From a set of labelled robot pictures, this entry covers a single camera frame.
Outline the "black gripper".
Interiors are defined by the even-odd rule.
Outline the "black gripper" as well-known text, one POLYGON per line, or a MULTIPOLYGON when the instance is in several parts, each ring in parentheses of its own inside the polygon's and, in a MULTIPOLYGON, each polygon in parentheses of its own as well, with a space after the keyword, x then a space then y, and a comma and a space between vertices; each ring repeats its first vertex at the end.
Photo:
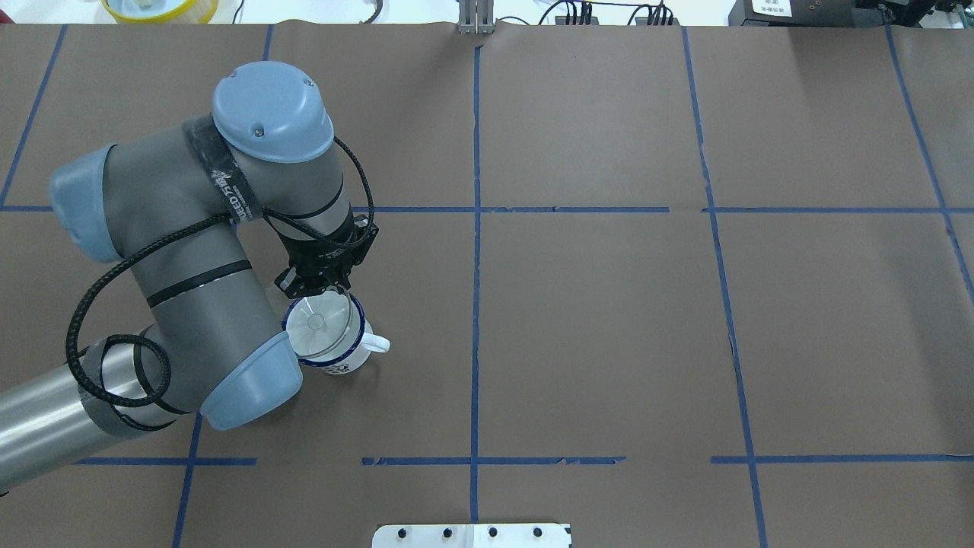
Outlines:
POLYGON ((367 221, 344 221, 337 230, 319 238, 292 238, 278 231, 288 253, 288 267, 275 278, 275 287, 291 299, 323 294, 330 288, 351 288, 352 268, 362 263, 379 228, 367 221))

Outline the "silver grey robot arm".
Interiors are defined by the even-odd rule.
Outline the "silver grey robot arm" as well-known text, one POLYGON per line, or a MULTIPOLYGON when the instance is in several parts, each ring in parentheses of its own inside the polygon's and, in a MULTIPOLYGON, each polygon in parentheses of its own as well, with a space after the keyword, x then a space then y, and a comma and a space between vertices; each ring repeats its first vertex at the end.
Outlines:
POLYGON ((62 367, 2 395, 2 491, 188 414, 240 427, 297 394, 306 358, 345 358, 365 326, 350 274, 378 233, 352 211, 348 153, 313 78, 261 60, 208 114, 60 167, 53 212, 112 268, 62 367))

